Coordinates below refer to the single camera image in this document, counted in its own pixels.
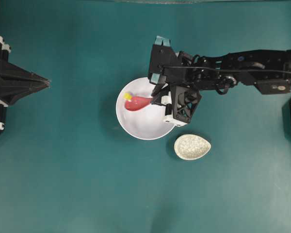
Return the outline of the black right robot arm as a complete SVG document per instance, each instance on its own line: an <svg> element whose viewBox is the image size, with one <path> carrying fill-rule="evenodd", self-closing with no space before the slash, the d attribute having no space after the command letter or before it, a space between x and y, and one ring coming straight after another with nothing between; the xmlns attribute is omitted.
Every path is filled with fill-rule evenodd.
<svg viewBox="0 0 291 233"><path fill-rule="evenodd" d="M170 40L157 36L148 79L153 105L165 107L164 121L177 127L191 122L201 91L226 94L242 83L263 95L291 90L291 50L251 50L219 57L174 52Z"/></svg>

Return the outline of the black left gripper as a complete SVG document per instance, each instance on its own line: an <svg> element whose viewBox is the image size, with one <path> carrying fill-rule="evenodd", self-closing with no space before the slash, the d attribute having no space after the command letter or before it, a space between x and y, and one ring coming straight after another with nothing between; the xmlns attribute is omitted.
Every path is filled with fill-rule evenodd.
<svg viewBox="0 0 291 233"><path fill-rule="evenodd" d="M49 80L8 62L11 52L0 36L0 134L5 130L7 108L19 99L49 87Z"/></svg>

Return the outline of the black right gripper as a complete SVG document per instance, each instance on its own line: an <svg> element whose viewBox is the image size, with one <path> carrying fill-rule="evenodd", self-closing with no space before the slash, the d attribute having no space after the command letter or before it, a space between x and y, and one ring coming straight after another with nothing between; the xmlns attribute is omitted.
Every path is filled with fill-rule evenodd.
<svg viewBox="0 0 291 233"><path fill-rule="evenodd" d="M199 90L187 79L181 54L170 46L170 39L156 36L150 56L148 79L154 85L152 105L165 107L164 122L182 127L191 122L201 100Z"/></svg>

